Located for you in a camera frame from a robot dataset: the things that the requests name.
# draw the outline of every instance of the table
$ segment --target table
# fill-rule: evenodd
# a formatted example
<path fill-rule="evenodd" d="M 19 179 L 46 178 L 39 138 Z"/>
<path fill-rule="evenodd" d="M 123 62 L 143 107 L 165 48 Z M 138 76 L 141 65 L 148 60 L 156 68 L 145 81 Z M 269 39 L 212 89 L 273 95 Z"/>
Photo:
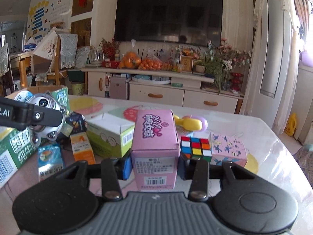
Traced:
<path fill-rule="evenodd" d="M 256 158 L 259 164 L 258 175 L 280 188 L 290 192 L 298 201 L 299 215 L 292 228 L 295 235 L 313 234 L 313 190 L 302 173 L 300 167 L 282 144 L 279 138 L 259 118 L 221 113 L 215 111 L 199 110 L 186 107 L 167 106 L 151 103 L 140 103 L 126 100 L 98 98 L 90 96 L 70 96 L 71 109 L 79 110 L 85 114 L 86 119 L 115 110 L 122 113 L 121 108 L 139 106 L 143 109 L 165 108 L 172 109 L 178 116 L 200 115 L 207 119 L 208 129 L 205 132 L 195 132 L 196 137 L 206 137 L 209 132 L 235 135 L 245 144 L 245 147 Z M 73 162 L 70 151 L 64 151 L 65 162 Z M 0 190 L 1 213 L 0 227 L 3 235 L 15 234 L 18 230 L 10 210 L 12 202 L 21 191 L 32 186 L 38 181 L 37 156 L 32 156 L 27 163 L 9 180 Z M 191 181 L 183 181 L 179 177 L 173 191 L 188 192 Z M 122 192 L 136 190 L 134 175 L 128 181 L 120 181 Z M 90 190 L 95 194 L 101 193 L 98 180 L 91 180 Z M 209 181 L 209 194 L 215 195 L 219 191 L 219 183 L 215 180 Z"/>
<path fill-rule="evenodd" d="M 30 67 L 30 61 L 32 59 L 32 51 L 19 53 L 10 56 L 11 68 L 19 68 L 21 88 L 27 87 L 27 74 L 26 69 Z"/>

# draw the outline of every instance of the rubik's cube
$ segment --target rubik's cube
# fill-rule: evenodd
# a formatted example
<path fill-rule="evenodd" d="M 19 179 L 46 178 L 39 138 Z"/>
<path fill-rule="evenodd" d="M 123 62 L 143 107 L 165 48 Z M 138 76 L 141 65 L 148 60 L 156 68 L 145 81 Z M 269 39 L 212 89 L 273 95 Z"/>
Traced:
<path fill-rule="evenodd" d="M 181 152 L 187 159 L 204 159 L 208 162 L 212 159 L 211 147 L 208 139 L 181 137 Z"/>

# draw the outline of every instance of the pink patterned box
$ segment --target pink patterned box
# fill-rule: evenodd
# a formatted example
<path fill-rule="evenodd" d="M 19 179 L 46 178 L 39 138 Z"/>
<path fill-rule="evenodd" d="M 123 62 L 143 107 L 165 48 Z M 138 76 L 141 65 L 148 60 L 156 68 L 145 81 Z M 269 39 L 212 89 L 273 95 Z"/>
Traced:
<path fill-rule="evenodd" d="M 248 160 L 242 141 L 224 134 L 211 133 L 211 150 L 210 164 L 212 165 L 221 165 L 222 161 L 231 161 L 244 167 Z"/>
<path fill-rule="evenodd" d="M 139 190 L 174 188 L 180 146 L 171 110 L 138 110 L 131 149 Z"/>

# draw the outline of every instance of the yellow toy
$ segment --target yellow toy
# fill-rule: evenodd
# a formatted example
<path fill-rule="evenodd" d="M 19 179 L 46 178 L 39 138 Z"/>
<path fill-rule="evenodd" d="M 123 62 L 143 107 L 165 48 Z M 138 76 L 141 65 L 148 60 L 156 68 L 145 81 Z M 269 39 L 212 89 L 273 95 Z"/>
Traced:
<path fill-rule="evenodd" d="M 288 118 L 286 128 L 284 129 L 284 132 L 289 135 L 293 136 L 295 133 L 295 128 L 297 127 L 297 119 L 295 113 L 292 113 L 290 117 Z"/>
<path fill-rule="evenodd" d="M 179 118 L 174 115 L 174 121 L 176 125 L 183 127 L 187 131 L 204 131 L 208 127 L 207 121 L 202 117 L 185 116 Z"/>

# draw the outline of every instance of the television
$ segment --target television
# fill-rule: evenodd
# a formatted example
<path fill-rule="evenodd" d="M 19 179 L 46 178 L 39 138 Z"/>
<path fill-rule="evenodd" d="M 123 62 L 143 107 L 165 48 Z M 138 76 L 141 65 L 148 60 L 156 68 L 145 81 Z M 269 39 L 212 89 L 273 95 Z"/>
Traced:
<path fill-rule="evenodd" d="M 223 0 L 117 0 L 115 40 L 220 45 Z"/>

